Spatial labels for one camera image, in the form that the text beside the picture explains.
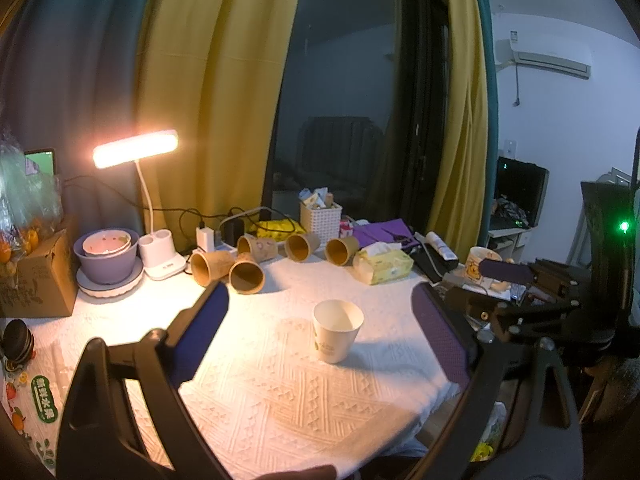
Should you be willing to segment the black power adapter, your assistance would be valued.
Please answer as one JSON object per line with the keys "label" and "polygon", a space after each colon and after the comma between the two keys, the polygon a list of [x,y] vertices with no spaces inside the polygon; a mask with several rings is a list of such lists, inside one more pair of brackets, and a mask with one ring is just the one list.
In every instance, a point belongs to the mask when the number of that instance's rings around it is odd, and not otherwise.
{"label": "black power adapter", "polygon": [[220,224],[221,241],[231,247],[235,247],[241,236],[245,233],[244,219],[241,217],[226,219]]}

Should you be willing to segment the black round case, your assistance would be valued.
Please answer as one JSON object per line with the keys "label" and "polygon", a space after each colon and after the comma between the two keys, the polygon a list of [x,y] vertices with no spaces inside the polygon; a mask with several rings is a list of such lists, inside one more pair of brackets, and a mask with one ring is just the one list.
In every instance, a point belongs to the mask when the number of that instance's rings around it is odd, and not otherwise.
{"label": "black round case", "polygon": [[6,324],[1,337],[1,350],[9,370],[26,365],[35,355],[35,337],[26,323],[14,318]]}

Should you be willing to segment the brown paper cup front left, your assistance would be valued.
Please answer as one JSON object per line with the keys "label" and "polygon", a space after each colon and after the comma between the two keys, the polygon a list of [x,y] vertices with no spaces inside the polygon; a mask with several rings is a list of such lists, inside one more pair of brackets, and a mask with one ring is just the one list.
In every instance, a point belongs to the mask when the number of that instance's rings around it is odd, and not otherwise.
{"label": "brown paper cup front left", "polygon": [[265,285],[265,273],[249,252],[239,254],[229,272],[229,284],[241,295],[253,295]]}

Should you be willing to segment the white plastic basket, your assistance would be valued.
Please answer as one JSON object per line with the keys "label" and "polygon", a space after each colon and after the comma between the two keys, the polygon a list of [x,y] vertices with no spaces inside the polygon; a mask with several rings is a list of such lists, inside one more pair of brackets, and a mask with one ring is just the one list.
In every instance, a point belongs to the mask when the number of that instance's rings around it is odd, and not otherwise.
{"label": "white plastic basket", "polygon": [[311,209],[304,204],[299,205],[300,225],[319,237],[320,245],[340,236],[340,222],[343,208],[334,204],[331,208]]}

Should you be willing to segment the brown paper cup centre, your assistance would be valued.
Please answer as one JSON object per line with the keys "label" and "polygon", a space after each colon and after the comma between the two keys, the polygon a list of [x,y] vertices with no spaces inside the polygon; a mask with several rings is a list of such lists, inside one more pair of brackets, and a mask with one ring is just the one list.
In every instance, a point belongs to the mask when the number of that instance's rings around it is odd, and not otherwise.
{"label": "brown paper cup centre", "polygon": [[294,233],[285,241],[285,252],[295,262],[306,261],[320,246],[316,233]]}

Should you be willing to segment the brown paper cup back left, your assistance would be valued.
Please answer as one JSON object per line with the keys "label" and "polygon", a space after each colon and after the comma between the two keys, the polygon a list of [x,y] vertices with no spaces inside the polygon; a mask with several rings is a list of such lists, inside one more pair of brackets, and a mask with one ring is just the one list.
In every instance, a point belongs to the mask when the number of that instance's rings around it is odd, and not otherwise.
{"label": "brown paper cup back left", "polygon": [[207,287],[229,275],[234,257],[231,252],[194,252],[190,263],[195,283]]}

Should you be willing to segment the pink small box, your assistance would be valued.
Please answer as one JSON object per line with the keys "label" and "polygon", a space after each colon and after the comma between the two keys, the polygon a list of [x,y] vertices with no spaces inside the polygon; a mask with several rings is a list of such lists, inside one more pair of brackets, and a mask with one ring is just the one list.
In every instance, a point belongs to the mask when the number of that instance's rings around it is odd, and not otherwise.
{"label": "pink small box", "polygon": [[339,238],[352,236],[352,222],[349,218],[341,218],[340,221],[340,232],[338,233]]}

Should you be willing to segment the black box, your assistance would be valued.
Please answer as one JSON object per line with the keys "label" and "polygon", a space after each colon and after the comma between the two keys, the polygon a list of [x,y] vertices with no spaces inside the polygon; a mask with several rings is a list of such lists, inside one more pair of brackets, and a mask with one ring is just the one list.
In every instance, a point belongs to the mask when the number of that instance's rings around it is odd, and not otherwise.
{"label": "black box", "polygon": [[442,255],[427,242],[419,242],[410,254],[416,267],[426,276],[432,284],[438,284],[444,276],[456,270],[459,259],[446,260]]}

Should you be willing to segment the purple bowl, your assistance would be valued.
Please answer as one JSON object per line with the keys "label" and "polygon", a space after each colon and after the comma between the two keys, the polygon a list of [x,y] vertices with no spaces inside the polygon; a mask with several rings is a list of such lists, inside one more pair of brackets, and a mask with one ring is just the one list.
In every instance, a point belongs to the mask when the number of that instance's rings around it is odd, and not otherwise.
{"label": "purple bowl", "polygon": [[139,234],[130,229],[103,229],[79,237],[73,250],[91,281],[114,284],[126,278],[134,267],[139,240]]}

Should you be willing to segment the cardboard box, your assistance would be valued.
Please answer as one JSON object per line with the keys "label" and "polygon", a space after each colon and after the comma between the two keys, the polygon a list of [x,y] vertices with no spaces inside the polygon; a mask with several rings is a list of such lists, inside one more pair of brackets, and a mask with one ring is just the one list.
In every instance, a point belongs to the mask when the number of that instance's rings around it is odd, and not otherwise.
{"label": "cardboard box", "polygon": [[78,259],[73,251],[77,220],[66,216],[60,228],[30,255],[17,260],[15,274],[1,272],[2,318],[67,318],[78,292]]}

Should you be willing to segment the yellow curtain right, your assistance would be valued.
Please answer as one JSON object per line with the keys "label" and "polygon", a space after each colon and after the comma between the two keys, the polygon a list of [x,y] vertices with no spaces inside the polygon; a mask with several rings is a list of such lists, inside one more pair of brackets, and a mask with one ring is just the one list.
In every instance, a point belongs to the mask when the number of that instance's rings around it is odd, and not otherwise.
{"label": "yellow curtain right", "polygon": [[475,246],[483,219],[488,96],[477,0],[448,0],[449,91],[442,159],[427,229],[458,255]]}

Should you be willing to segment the yellow snack bag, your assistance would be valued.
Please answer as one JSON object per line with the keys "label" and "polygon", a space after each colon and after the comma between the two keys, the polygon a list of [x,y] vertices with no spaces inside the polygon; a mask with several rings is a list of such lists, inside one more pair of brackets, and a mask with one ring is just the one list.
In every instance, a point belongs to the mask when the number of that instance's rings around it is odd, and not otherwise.
{"label": "yellow snack bag", "polygon": [[295,220],[281,219],[253,221],[248,232],[258,238],[268,237],[276,242],[284,242],[292,234],[300,234],[305,230]]}

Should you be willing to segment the brown paper cup right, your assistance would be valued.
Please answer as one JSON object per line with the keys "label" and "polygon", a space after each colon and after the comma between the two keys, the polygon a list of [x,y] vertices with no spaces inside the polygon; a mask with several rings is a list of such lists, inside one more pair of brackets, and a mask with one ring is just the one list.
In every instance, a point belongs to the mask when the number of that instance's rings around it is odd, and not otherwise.
{"label": "brown paper cup right", "polygon": [[326,243],[326,260],[334,266],[346,266],[350,263],[352,257],[356,255],[360,249],[360,244],[356,237],[346,236],[342,238],[334,238]]}

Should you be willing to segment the yellow tissue box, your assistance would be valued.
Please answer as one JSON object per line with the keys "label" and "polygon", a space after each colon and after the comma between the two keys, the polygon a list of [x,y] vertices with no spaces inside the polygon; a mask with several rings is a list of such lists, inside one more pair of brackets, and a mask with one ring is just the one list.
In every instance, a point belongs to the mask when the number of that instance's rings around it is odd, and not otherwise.
{"label": "yellow tissue box", "polygon": [[360,249],[352,259],[356,278],[367,285],[378,285],[405,278],[413,260],[400,243],[376,242]]}

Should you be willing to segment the white air conditioner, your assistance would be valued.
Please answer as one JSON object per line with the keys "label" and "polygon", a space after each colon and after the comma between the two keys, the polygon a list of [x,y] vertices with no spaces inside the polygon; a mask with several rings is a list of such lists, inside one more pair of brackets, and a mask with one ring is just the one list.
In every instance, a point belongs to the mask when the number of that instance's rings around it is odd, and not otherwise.
{"label": "white air conditioner", "polygon": [[581,42],[558,36],[523,36],[511,39],[510,48],[516,64],[582,79],[591,77],[591,51]]}

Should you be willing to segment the black monitor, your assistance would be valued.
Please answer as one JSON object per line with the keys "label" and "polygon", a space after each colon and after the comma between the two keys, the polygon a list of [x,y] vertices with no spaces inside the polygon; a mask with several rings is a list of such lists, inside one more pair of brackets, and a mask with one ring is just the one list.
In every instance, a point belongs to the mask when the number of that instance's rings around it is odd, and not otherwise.
{"label": "black monitor", "polygon": [[500,156],[490,228],[534,228],[544,206],[548,179],[549,170],[544,167]]}

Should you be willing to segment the yellow curtain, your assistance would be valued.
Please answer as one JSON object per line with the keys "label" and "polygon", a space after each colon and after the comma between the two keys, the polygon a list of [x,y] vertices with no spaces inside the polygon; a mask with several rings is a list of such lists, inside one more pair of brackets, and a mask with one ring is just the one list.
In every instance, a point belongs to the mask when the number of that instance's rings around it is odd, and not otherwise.
{"label": "yellow curtain", "polygon": [[475,246],[483,219],[488,96],[477,0],[448,0],[449,91],[442,159],[427,229],[458,255]]}
{"label": "yellow curtain", "polygon": [[174,129],[145,159],[145,218],[194,243],[203,216],[262,202],[274,116],[298,0],[151,0],[139,51],[137,126]]}

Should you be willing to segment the white phone charger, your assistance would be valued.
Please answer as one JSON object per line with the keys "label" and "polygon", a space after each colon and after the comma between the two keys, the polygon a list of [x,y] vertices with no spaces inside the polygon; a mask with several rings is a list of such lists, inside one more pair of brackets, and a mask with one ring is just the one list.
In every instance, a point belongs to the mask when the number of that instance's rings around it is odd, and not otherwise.
{"label": "white phone charger", "polygon": [[213,252],[216,248],[215,231],[206,226],[203,220],[196,228],[196,247],[201,252]]}

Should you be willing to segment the purple cloth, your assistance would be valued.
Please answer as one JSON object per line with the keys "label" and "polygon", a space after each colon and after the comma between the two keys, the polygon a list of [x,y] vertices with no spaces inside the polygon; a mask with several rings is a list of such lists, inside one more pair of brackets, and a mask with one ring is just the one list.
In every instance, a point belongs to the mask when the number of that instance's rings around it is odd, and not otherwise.
{"label": "purple cloth", "polygon": [[352,235],[356,237],[361,248],[377,242],[386,244],[399,243],[402,249],[411,249],[418,244],[418,241],[402,219],[355,224],[352,227]]}

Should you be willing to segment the white paper cup green print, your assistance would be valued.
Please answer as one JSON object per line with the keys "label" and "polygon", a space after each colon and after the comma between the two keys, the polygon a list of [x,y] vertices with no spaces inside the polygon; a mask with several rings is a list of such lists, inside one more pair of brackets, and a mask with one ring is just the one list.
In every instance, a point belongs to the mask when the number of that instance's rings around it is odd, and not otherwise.
{"label": "white paper cup green print", "polygon": [[348,357],[364,315],[360,307],[345,300],[324,300],[312,310],[314,351],[320,361],[336,364]]}

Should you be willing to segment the white plate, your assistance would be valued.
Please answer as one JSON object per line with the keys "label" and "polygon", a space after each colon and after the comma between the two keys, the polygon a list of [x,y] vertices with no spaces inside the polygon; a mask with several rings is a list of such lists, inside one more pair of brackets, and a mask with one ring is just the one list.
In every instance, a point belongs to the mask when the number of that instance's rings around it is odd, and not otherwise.
{"label": "white plate", "polygon": [[134,290],[141,283],[143,275],[143,264],[141,259],[137,257],[134,259],[134,267],[131,272],[126,278],[117,283],[99,284],[91,281],[81,269],[76,272],[76,283],[79,289],[88,296],[98,299],[110,299]]}

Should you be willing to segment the white tube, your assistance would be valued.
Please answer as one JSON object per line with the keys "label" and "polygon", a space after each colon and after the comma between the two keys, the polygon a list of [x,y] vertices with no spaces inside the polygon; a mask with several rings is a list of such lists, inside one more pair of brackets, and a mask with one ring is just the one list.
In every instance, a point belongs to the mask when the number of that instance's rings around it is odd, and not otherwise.
{"label": "white tube", "polygon": [[458,256],[451,250],[451,248],[433,231],[428,232],[425,235],[425,241],[427,244],[439,254],[439,257],[444,261],[458,261]]}

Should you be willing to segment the white tablecloth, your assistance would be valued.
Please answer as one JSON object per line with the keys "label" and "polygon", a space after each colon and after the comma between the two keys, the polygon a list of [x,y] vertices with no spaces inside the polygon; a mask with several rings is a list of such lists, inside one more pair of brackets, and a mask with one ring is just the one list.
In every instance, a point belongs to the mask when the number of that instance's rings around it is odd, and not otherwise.
{"label": "white tablecloth", "polygon": [[[229,311],[198,372],[179,390],[208,445],[235,479],[332,464],[345,478],[378,453],[396,452],[440,404],[459,389],[448,382],[411,311],[422,278],[365,285],[351,268],[318,257],[305,263],[267,262],[256,295],[230,287]],[[96,299],[78,292],[69,318],[26,321],[40,352],[27,379],[1,373],[1,406],[23,416],[14,427],[32,450],[52,453],[66,393],[55,382],[73,376],[86,343],[138,341],[166,327],[204,289],[180,274],[163,282],[145,278],[132,292]],[[360,307],[363,326],[348,359],[336,365],[314,353],[312,310],[338,299]],[[58,420],[40,422],[30,383],[49,378]]]}

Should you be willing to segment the brown paper cup printed middle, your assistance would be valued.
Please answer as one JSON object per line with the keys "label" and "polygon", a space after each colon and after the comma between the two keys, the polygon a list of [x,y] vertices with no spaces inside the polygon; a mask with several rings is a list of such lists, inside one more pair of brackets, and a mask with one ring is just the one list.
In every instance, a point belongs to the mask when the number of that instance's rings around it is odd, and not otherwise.
{"label": "brown paper cup printed middle", "polygon": [[250,254],[257,263],[276,258],[278,243],[270,237],[256,237],[248,233],[242,235],[236,244],[239,255]]}

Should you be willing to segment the white desk lamp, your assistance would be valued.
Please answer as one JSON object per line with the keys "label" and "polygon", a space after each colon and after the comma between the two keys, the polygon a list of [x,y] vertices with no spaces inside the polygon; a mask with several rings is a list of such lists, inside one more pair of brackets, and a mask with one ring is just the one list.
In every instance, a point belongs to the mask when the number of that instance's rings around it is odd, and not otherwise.
{"label": "white desk lamp", "polygon": [[143,270],[153,281],[167,280],[181,273],[186,268],[186,258],[176,251],[174,239],[168,229],[155,229],[155,209],[140,160],[171,153],[178,148],[178,143],[177,131],[168,129],[100,144],[92,152],[94,166],[98,169],[115,167],[127,162],[133,162],[136,166],[145,205],[149,208],[149,227],[146,234],[139,238],[138,248]]}

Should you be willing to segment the yellow curtain left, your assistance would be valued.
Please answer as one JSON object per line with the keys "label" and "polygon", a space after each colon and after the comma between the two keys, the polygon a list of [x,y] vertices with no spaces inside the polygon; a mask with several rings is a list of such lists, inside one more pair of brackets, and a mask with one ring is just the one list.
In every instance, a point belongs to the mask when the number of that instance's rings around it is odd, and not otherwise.
{"label": "yellow curtain left", "polygon": [[145,159],[145,218],[194,243],[203,216],[262,202],[274,116],[298,0],[151,0],[139,51],[137,126],[174,129]]}

